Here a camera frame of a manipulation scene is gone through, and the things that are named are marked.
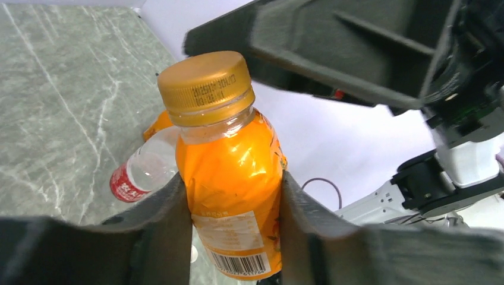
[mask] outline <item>barcode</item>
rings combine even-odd
[[[271,271],[266,253],[227,256],[210,251],[214,264],[223,272],[236,276],[257,276]]]

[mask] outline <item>plastic bottle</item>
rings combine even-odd
[[[177,166],[210,260],[239,280],[279,272],[286,159],[271,124],[252,107],[244,58],[229,51],[188,58],[164,70],[157,84],[181,128]]]
[[[175,164],[178,135],[179,128],[175,126],[155,133],[113,172],[108,191],[118,200],[132,203],[165,186],[178,171]]]
[[[164,110],[163,112],[161,112],[161,114],[159,114],[159,116],[157,116],[157,119],[150,125],[150,127],[143,132],[144,141],[148,141],[149,138],[151,138],[157,132],[161,131],[162,129],[166,129],[169,126],[173,126],[173,124],[168,117],[168,113],[166,112],[166,110]]]

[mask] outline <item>red label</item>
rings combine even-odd
[[[110,187],[115,198],[126,203],[133,203],[140,200],[149,192],[140,190],[131,183],[126,168],[127,164],[128,162],[123,163],[114,171],[111,177]]]

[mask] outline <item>cable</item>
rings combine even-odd
[[[414,218],[416,218],[418,216],[420,216],[420,214],[414,214],[413,216],[410,216],[409,218],[407,218],[406,220],[400,222],[399,224],[405,224],[405,223],[411,221],[412,219],[414,219]]]
[[[306,185],[308,185],[308,183],[310,183],[312,181],[324,181],[324,182],[331,184],[334,187],[334,190],[336,190],[336,193],[338,193],[339,209],[343,208],[343,198],[341,197],[341,192],[339,191],[339,188],[336,186],[336,184],[334,184],[331,180],[321,178],[321,177],[311,178],[311,179],[308,179],[306,182],[304,182],[304,184],[301,186],[301,190],[304,190]]]
[[[444,217],[439,218],[439,219],[437,219],[437,220],[428,220],[427,218],[421,218],[420,220],[418,220],[418,221],[413,221],[413,222],[411,222],[411,223],[409,223],[409,224],[416,224],[416,223],[419,223],[419,222],[421,222],[421,221],[426,221],[426,222],[428,222],[429,224],[433,224],[434,222],[441,221],[441,220],[444,220],[444,219],[445,219]]]

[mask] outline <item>orange label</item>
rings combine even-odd
[[[268,120],[255,111],[254,120],[232,137],[195,145],[179,139],[177,165],[213,264],[239,280],[280,271],[278,217],[287,160]]]

